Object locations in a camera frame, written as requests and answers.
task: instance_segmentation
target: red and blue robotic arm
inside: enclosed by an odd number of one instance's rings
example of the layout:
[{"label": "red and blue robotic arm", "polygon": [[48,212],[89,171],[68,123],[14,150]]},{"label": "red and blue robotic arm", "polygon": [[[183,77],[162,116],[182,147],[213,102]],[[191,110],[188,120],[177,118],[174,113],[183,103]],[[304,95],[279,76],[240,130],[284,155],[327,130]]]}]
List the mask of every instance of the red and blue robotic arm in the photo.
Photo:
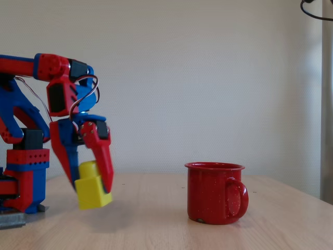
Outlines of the red and blue robotic arm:
[{"label": "red and blue robotic arm", "polygon": [[[6,143],[13,144],[13,149],[7,151],[6,171],[0,178],[0,206],[26,213],[37,211],[45,198],[45,169],[49,166],[49,151],[43,149],[43,143],[49,140],[76,191],[78,187],[81,193],[84,190],[82,184],[76,185],[76,182],[82,179],[78,146],[85,145],[96,158],[95,170],[82,169],[86,181],[90,181],[88,186],[101,185],[102,195],[111,192],[110,131],[105,117],[87,113],[97,102],[94,93],[88,96],[93,88],[93,78],[78,81],[82,76],[93,75],[93,68],[89,65],[53,54],[37,54],[33,59],[0,55],[0,134]],[[17,77],[33,77],[49,82],[47,99],[50,116],[64,118],[52,121],[48,127],[39,110],[21,92]],[[79,99],[80,103],[70,114],[71,107]],[[14,117],[27,128],[20,128]],[[101,183],[91,184],[97,177],[100,177]]]}]

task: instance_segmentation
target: red mug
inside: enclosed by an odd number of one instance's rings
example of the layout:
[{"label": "red mug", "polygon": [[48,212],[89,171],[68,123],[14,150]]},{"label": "red mug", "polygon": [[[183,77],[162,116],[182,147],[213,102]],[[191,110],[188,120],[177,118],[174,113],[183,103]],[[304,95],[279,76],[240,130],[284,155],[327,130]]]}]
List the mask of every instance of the red mug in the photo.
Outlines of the red mug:
[{"label": "red mug", "polygon": [[241,182],[245,167],[220,162],[187,163],[187,213],[191,220],[206,224],[238,221],[249,205]]}]

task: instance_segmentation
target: white wall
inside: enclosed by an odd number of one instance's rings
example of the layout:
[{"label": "white wall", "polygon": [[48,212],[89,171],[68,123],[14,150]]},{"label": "white wall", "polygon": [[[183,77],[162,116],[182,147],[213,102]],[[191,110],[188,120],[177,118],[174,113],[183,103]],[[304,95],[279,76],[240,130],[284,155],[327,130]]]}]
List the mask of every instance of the white wall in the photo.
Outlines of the white wall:
[{"label": "white wall", "polygon": [[[322,30],[299,2],[2,0],[0,54],[92,65],[118,172],[226,161],[318,195]],[[28,82],[46,101],[46,83]],[[48,176],[63,174],[51,161]]]}]

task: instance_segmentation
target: blue plastic part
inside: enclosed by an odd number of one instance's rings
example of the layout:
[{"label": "blue plastic part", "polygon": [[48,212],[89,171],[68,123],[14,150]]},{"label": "blue plastic part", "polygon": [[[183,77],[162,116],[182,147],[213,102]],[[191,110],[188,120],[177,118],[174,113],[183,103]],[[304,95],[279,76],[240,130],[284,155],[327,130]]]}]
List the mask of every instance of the blue plastic part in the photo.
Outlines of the blue plastic part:
[{"label": "blue plastic part", "polygon": [[7,169],[18,172],[26,172],[32,170],[41,170],[50,167],[50,162],[41,163],[41,164],[7,164]]},{"label": "blue plastic part", "polygon": [[106,121],[106,118],[98,115],[90,115],[88,113],[79,113],[73,116],[73,121],[81,126],[86,121]]},{"label": "blue plastic part", "polygon": [[7,56],[7,55],[0,55],[0,59],[11,59],[11,60],[16,60],[16,61],[28,61],[28,62],[33,62],[33,59],[31,58],[25,58],[25,57],[18,57],[18,56]]},{"label": "blue plastic part", "polygon": [[33,171],[33,198],[31,205],[25,210],[27,214],[35,214],[38,212],[38,205],[45,200],[46,189],[46,170]]},{"label": "blue plastic part", "polygon": [[38,79],[38,66],[39,66],[39,63],[40,63],[40,56],[41,56],[41,53],[38,53],[35,55],[35,58],[33,59],[33,77],[34,79]]},{"label": "blue plastic part", "polygon": [[70,166],[71,172],[71,183],[75,189],[74,181],[79,179],[79,159],[78,159],[78,146],[79,143],[73,141],[74,136],[74,127],[72,122],[66,118],[58,120],[59,126],[59,137],[61,140],[62,145],[66,149],[68,163]]},{"label": "blue plastic part", "polygon": [[[88,66],[88,74],[93,75],[94,69],[91,66]],[[76,86],[76,91],[78,92],[78,99],[83,98],[86,94],[88,94],[93,88],[93,78],[88,78],[80,82],[80,85]],[[79,112],[85,112],[90,110],[96,104],[96,95],[93,93],[92,95],[88,96],[84,100],[80,102],[79,105]]]},{"label": "blue plastic part", "polygon": [[0,117],[8,128],[9,133],[12,134],[12,137],[23,138],[23,132],[14,119],[14,107],[18,107],[43,131],[44,138],[49,138],[50,130],[41,116],[40,111],[25,97],[14,79],[10,80],[8,85],[11,91],[0,88]]},{"label": "blue plastic part", "polygon": [[[92,90],[91,87],[84,87],[81,85],[76,85],[76,91],[78,92],[78,99],[83,98],[86,94],[88,94]],[[90,110],[96,104],[96,95],[95,93],[91,94],[90,96],[86,97],[80,102],[79,105],[79,112],[85,112]]]}]

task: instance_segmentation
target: mug handle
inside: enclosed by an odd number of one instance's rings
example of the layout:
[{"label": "mug handle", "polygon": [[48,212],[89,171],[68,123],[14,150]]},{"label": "mug handle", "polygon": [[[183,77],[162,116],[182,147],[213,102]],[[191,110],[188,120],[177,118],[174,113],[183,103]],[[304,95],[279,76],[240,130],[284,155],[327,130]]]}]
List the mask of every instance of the mug handle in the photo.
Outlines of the mug handle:
[{"label": "mug handle", "polygon": [[[228,201],[227,187],[230,185],[236,185],[240,194],[240,207],[238,213],[235,215],[230,214],[229,203],[227,202]],[[234,178],[228,178],[226,181],[225,191],[226,191],[225,199],[227,204],[227,211],[229,212],[229,217],[236,217],[240,219],[246,213],[249,206],[249,194],[245,185],[241,181],[238,181]]]}]

